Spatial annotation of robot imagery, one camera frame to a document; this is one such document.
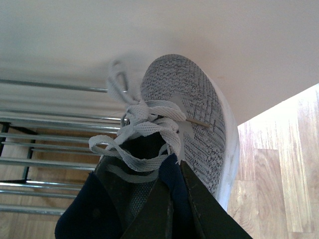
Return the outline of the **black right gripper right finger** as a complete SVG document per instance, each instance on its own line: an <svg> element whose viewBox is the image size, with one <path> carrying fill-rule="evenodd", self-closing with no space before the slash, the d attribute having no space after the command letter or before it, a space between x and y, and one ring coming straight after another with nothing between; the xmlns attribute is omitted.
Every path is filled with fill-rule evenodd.
<svg viewBox="0 0 319 239"><path fill-rule="evenodd" d="M198 239L250 239L221 207L187 163L180 165Z"/></svg>

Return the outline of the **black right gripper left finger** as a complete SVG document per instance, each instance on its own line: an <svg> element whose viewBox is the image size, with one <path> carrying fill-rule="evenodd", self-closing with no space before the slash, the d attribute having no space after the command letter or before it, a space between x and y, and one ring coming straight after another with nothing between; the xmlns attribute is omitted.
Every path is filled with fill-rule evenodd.
<svg viewBox="0 0 319 239"><path fill-rule="evenodd" d="M157 180L137 217L123 233L123 239L172 238L173 202L168 186Z"/></svg>

